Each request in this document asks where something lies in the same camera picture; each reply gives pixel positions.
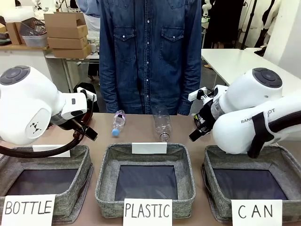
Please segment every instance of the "cardboard box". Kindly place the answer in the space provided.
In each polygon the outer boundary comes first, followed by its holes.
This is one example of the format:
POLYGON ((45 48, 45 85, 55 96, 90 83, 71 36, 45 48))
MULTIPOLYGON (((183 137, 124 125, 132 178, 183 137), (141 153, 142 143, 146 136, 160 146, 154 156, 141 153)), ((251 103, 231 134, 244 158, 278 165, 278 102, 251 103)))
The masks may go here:
POLYGON ((6 29, 13 45, 21 45, 22 42, 15 23, 6 23, 6 29))
POLYGON ((71 58, 71 59, 85 59, 91 53, 90 45, 86 45, 83 49, 53 49, 55 57, 71 58))
POLYGON ((0 24, 0 33, 5 33, 5 32, 7 32, 6 26, 4 26, 3 24, 0 24))
POLYGON ((44 14, 49 38, 80 39, 88 35, 88 28, 82 13, 44 14))
POLYGON ((87 37, 81 39, 48 38, 50 48, 82 49, 88 44, 87 37))
POLYGON ((22 38, 22 35, 20 34, 21 22, 16 22, 16 27, 17 27, 17 30, 18 30, 18 35, 20 37, 21 43, 24 44, 24 45, 26 45, 24 39, 22 38))

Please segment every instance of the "white paper sign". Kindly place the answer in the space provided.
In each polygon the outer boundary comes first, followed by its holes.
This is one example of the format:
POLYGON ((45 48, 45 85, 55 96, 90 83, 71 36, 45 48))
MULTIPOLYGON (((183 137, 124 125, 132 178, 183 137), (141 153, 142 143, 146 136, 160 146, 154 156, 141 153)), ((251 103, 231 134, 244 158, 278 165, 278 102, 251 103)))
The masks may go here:
POLYGON ((133 154, 166 154, 167 143, 132 143, 133 154))
MULTIPOLYGON (((57 149, 59 147, 63 147, 64 145, 33 145, 32 149, 34 152, 44 152, 44 151, 50 151, 53 149, 57 149)), ((64 158, 70 158, 70 151, 63 152, 61 154, 54 155, 53 157, 64 157, 64 158)))
POLYGON ((55 194, 8 195, 1 226, 51 226, 55 194))
POLYGON ((233 226, 282 226, 282 200, 231 200, 233 226))
POLYGON ((171 199, 125 199, 123 226, 172 226, 171 199))

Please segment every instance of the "water bottle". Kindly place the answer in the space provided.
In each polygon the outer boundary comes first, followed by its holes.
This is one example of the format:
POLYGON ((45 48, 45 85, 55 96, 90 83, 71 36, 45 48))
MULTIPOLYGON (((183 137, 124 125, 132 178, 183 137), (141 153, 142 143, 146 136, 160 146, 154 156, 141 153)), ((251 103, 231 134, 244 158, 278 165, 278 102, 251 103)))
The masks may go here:
POLYGON ((113 136, 119 136, 120 132, 123 129, 124 123, 126 122, 126 114, 123 110, 116 111, 113 121, 113 136))
POLYGON ((171 136, 171 124, 167 108, 164 105, 156 105, 152 109, 155 121, 155 131, 162 142, 167 142, 171 136))

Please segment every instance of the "wire basket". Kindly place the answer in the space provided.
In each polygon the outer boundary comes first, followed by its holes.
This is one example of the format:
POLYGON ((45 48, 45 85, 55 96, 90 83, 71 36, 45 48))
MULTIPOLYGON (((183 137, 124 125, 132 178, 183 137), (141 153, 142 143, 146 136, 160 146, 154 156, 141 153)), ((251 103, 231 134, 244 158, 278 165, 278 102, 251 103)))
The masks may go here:
POLYGON ((46 33, 45 24, 34 17, 21 23, 20 34, 22 36, 41 36, 46 33))

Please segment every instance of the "tabletop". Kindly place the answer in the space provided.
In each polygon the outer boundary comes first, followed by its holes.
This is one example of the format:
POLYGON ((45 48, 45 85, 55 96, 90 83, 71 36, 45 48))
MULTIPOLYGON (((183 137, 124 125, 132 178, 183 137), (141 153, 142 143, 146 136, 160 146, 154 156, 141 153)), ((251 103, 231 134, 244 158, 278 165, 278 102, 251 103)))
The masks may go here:
POLYGON ((301 79, 251 51, 231 49, 202 49, 202 57, 230 85, 250 69, 265 67, 276 72, 283 81, 283 96, 301 88, 301 79))
MULTIPOLYGON (((78 219, 72 226, 121 226, 122 218, 105 219, 101 216, 100 208, 95 200, 95 188, 102 163, 104 151, 109 144, 127 142, 157 142, 154 135, 152 115, 126 115, 126 124, 121 131, 119 138, 111 136, 113 114, 96 113, 93 115, 90 126, 98 132, 96 141, 84 138, 82 145, 89 146, 90 156, 94 164, 94 171, 85 198, 83 208, 78 219)), ((190 116, 171 116, 173 133, 170 142, 184 144, 190 154, 194 180, 196 184, 196 198, 192 205, 192 216, 186 219, 173 220, 174 225, 185 226, 221 226, 211 214, 205 187, 201 176, 201 165, 204 161, 204 150, 208 145, 213 145, 214 140, 211 135, 205 135, 196 142, 189 140, 189 134, 195 129, 193 118, 190 116)), ((51 127, 35 144, 66 144, 72 139, 72 131, 64 131, 59 127, 51 127)), ((12 144, 0 142, 0 145, 12 147, 12 144)), ((297 150, 297 145, 289 143, 294 149, 293 154, 301 160, 301 154, 297 150)), ((286 224, 286 226, 301 226, 301 223, 286 224)))
MULTIPOLYGON (((45 58, 62 59, 61 57, 55 57, 53 52, 49 52, 49 53, 45 54, 45 58)), ((93 54, 90 54, 89 56, 87 56, 86 59, 87 60, 99 60, 99 55, 98 55, 98 53, 93 53, 93 54)))
POLYGON ((0 50, 46 50, 49 49, 49 46, 46 47, 28 47, 26 45, 5 45, 5 46, 0 46, 0 50))

